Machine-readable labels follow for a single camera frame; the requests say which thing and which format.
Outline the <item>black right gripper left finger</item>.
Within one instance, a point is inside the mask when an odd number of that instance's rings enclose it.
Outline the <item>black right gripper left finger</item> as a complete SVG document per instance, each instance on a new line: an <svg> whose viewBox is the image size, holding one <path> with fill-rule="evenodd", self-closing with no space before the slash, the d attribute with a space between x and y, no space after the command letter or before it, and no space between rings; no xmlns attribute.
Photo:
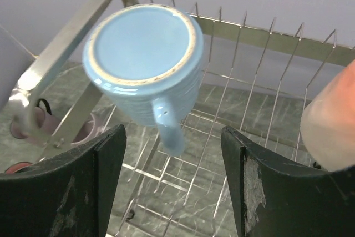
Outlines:
<svg viewBox="0 0 355 237"><path fill-rule="evenodd" d="M105 236L125 150L117 125L20 173L2 173L1 235Z"/></svg>

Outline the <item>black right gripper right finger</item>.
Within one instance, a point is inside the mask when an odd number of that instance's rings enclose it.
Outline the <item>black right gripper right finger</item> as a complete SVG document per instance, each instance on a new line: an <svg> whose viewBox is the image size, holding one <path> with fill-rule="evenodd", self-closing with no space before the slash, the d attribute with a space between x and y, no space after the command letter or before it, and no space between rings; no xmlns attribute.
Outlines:
<svg viewBox="0 0 355 237"><path fill-rule="evenodd" d="M228 126L221 151L239 236L354 235L354 167L308 167Z"/></svg>

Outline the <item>salmon pink mug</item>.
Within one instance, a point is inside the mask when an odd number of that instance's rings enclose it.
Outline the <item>salmon pink mug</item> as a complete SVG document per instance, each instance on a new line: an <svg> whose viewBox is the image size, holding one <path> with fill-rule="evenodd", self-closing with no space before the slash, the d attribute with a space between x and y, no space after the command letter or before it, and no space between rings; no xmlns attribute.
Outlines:
<svg viewBox="0 0 355 237"><path fill-rule="evenodd" d="M5 170L5 173L6 174L16 173L16 172L19 172L21 169L26 168L31 165L32 165L31 162L18 162L18 163L11 165L10 167L8 167Z"/></svg>

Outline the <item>dark mauve mug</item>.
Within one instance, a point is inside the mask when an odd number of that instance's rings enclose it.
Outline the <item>dark mauve mug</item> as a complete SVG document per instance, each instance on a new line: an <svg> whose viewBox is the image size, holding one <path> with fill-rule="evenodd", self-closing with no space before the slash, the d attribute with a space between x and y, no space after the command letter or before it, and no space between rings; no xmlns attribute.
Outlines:
<svg viewBox="0 0 355 237"><path fill-rule="evenodd" d="M48 101L44 98L40 98L37 100L35 108L35 118L37 126L39 126L41 130L43 130L49 135L52 135L54 133L60 123L60 119L58 119L52 114L50 105ZM9 130L12 137L16 139L24 140L27 143L31 143L37 146L42 145L37 138L24 134L20 130L19 124L14 120L11 122Z"/></svg>

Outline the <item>blue mug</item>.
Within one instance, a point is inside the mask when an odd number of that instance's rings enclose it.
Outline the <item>blue mug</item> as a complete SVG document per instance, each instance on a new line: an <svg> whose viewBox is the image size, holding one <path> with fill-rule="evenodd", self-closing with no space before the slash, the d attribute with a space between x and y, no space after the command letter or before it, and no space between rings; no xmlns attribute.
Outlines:
<svg viewBox="0 0 355 237"><path fill-rule="evenodd" d="M132 120L158 129L166 152L185 150L180 122L202 79L204 37L188 13L137 4L99 23L83 49L88 78Z"/></svg>

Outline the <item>light purple mug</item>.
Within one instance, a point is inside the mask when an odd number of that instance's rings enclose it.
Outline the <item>light purple mug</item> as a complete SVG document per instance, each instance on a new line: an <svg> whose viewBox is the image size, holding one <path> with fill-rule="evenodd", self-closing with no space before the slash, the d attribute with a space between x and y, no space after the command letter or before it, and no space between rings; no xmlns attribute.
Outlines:
<svg viewBox="0 0 355 237"><path fill-rule="evenodd" d="M103 131L103 128L103 120L96 114L90 113L87 121L83 124L79 133L71 143L71 147L74 148L90 141L100 134Z"/></svg>

